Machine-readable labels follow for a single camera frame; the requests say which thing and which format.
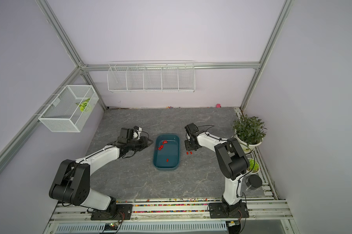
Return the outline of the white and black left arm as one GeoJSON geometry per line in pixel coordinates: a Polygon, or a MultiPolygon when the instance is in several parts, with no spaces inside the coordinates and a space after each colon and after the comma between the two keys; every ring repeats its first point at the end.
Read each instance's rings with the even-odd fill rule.
{"type": "Polygon", "coordinates": [[[129,151],[140,152],[152,143],[153,140],[147,136],[128,139],[125,143],[114,141],[88,156],[62,161],[51,185],[49,197],[74,206],[100,211],[113,210],[115,199],[93,190],[91,175],[109,162],[125,157],[129,151]]]}

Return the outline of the teal plastic storage box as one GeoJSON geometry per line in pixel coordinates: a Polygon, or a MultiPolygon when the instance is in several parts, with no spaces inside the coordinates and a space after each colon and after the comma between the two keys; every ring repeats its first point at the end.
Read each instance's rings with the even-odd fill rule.
{"type": "Polygon", "coordinates": [[[159,135],[155,141],[153,153],[153,165],[159,171],[172,171],[178,168],[180,163],[180,139],[176,134],[159,135]]]}

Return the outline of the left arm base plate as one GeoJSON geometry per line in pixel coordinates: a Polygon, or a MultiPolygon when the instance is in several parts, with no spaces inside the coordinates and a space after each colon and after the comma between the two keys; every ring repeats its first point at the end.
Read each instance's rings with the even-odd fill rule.
{"type": "Polygon", "coordinates": [[[130,203],[115,204],[105,211],[94,209],[91,220],[130,220],[132,209],[133,205],[130,203]]]}

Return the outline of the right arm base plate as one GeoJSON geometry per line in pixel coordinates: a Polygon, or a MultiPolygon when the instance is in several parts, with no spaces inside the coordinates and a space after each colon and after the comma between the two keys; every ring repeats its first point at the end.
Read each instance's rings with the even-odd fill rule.
{"type": "Polygon", "coordinates": [[[235,205],[228,205],[224,202],[221,203],[209,203],[207,211],[210,214],[210,218],[249,218],[249,212],[247,204],[245,202],[239,202],[235,205]]]}

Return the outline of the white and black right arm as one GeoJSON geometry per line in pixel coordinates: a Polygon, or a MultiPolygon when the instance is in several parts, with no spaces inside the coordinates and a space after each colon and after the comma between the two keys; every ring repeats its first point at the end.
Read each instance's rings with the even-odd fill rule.
{"type": "Polygon", "coordinates": [[[225,177],[225,190],[222,206],[231,212],[237,210],[242,203],[242,179],[250,166],[249,160],[239,142],[235,138],[221,138],[209,132],[187,132],[185,147],[187,151],[207,148],[215,152],[219,168],[225,177]]]}

